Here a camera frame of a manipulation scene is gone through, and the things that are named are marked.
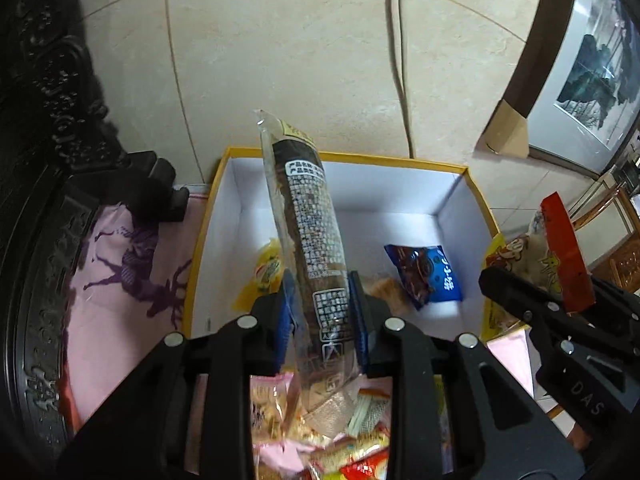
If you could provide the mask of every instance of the nutrition label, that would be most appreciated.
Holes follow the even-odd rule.
[[[335,343],[351,339],[349,298],[345,289],[314,292],[314,307],[320,326],[320,341]]]
[[[341,270],[328,267],[344,265],[344,254],[331,199],[324,185],[324,171],[306,160],[287,162],[285,171],[309,278],[342,275]]]

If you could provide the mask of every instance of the transparent plastic bag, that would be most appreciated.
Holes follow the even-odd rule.
[[[287,411],[287,377],[251,376],[250,389],[252,442],[280,440]]]
[[[353,414],[344,387],[357,375],[342,239],[313,141],[263,110],[256,113],[282,256],[295,282],[287,301],[302,403],[313,412],[334,397],[340,420],[315,417],[313,423],[316,431],[332,436]]]
[[[315,451],[303,457],[311,478],[321,480],[340,468],[364,460],[389,447],[387,430],[376,429],[356,439],[345,438],[327,449]]]

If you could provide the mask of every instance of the plastic snack bag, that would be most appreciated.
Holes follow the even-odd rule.
[[[447,407],[444,382],[441,375],[433,376],[436,385],[436,400],[438,402],[438,416],[440,417],[440,450],[442,452],[442,473],[453,471],[453,435]]]
[[[361,276],[362,288],[366,294],[386,301],[391,314],[396,317],[410,316],[414,310],[411,300],[402,284],[389,276],[367,278]]]
[[[309,412],[330,406],[331,413],[325,410],[310,423],[319,433],[335,436],[353,413],[355,396],[345,387],[357,369],[334,206],[313,141],[265,111],[257,115],[282,256],[295,281],[287,302],[295,326],[302,403]]]
[[[287,410],[287,378],[251,376],[251,436],[254,445],[282,438]]]
[[[284,272],[280,253],[280,242],[276,238],[272,238],[268,244],[260,249],[255,263],[254,275],[238,294],[236,302],[233,304],[234,310],[249,312],[254,306],[255,300],[260,296],[278,291]]]
[[[430,301],[462,300],[458,280],[442,246],[385,245],[385,251],[398,268],[402,286],[417,310]]]
[[[504,241],[502,233],[495,235],[484,254],[484,261],[482,262],[481,269],[484,270],[486,268],[487,261],[491,254],[503,250],[506,245],[507,244]],[[480,341],[486,343],[522,325],[523,323],[517,317],[509,314],[499,304],[489,298],[484,298]]]
[[[299,442],[300,444],[304,444],[305,446],[321,448],[330,446],[334,442],[334,440],[314,430],[305,420],[305,415],[306,412],[302,407],[302,401],[299,400],[296,413],[287,430],[286,437],[289,440]]]
[[[389,447],[386,430],[375,430],[357,439],[347,438],[335,446],[315,451],[305,457],[307,469],[315,480],[323,475],[340,471],[340,468],[359,462]]]
[[[346,480],[385,480],[388,461],[389,450],[385,449],[360,462],[340,468],[340,473]]]
[[[529,229],[486,259],[502,266],[562,301],[567,312],[580,312],[595,303],[574,228],[558,193],[540,204]]]
[[[346,433],[355,438],[361,433],[373,431],[385,414],[390,401],[391,397],[384,392],[361,389],[358,392],[356,411],[347,425]]]

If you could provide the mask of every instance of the white cable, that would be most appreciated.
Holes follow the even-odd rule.
[[[406,134],[409,142],[409,156],[415,158],[414,150],[414,132],[411,124],[411,101],[409,99],[409,85],[407,64],[407,41],[406,41],[406,23],[404,16],[404,1],[398,0],[398,23],[400,30],[400,81],[402,82],[402,92],[404,93],[404,108],[406,113]]]
[[[387,17],[388,17],[388,33],[389,33],[389,49],[392,62],[392,71],[394,81],[396,83],[396,90],[398,91],[398,98],[400,100],[400,107],[402,110],[402,122],[404,123],[404,130],[406,133],[407,144],[409,147],[409,157],[415,158],[414,140],[412,135],[411,124],[411,108],[409,101],[409,87],[408,87],[408,70],[407,70],[407,41],[406,41],[406,26],[404,20],[404,1],[396,0],[398,6],[398,16],[394,18],[393,3],[394,0],[388,0],[387,5]],[[398,22],[398,36],[399,36],[399,56],[398,45],[396,42],[396,22]]]

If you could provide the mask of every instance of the pink cloth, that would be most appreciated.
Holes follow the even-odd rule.
[[[533,375],[527,347],[527,333],[524,329],[489,341],[487,348],[533,397]]]
[[[66,360],[81,423],[169,332],[180,330],[206,199],[183,222],[134,221],[106,207],[71,281]]]

